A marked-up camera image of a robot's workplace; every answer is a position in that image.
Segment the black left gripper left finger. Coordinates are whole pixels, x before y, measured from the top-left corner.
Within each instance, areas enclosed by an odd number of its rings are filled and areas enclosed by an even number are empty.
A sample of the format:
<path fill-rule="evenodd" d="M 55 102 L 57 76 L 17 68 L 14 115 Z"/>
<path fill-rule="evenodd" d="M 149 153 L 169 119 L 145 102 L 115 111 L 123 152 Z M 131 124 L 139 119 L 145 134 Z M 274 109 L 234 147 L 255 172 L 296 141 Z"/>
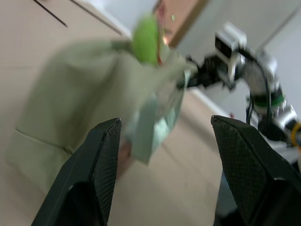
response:
<path fill-rule="evenodd" d="M 32 225 L 105 226 L 117 175 L 121 120 L 98 124 L 61 167 Z"/>

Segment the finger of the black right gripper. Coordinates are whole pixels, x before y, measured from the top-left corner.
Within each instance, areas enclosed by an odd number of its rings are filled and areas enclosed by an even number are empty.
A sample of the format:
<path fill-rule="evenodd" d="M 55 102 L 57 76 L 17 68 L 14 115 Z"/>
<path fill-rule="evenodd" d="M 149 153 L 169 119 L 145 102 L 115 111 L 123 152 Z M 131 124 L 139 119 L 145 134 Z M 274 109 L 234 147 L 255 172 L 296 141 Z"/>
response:
<path fill-rule="evenodd" d="M 195 74 L 190 74 L 190 73 L 185 73 L 184 74 L 184 82 L 182 84 L 181 89 L 190 89 L 193 87 L 198 87 L 202 85 L 202 79 L 201 75 L 198 73 Z"/>
<path fill-rule="evenodd" d="M 192 64 L 194 64 L 197 67 L 198 71 L 204 71 L 205 70 L 205 62 L 197 62 L 195 59 L 193 59 L 190 55 L 186 56 L 186 60 Z"/>

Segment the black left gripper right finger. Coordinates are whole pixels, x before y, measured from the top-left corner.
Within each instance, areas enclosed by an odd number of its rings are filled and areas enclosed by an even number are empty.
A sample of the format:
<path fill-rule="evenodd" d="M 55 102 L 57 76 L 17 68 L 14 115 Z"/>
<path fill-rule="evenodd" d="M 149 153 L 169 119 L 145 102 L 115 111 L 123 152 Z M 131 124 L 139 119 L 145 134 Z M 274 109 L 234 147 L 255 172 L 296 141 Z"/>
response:
<path fill-rule="evenodd" d="M 299 226 L 301 176 L 255 127 L 211 118 L 224 175 L 247 226 Z"/>

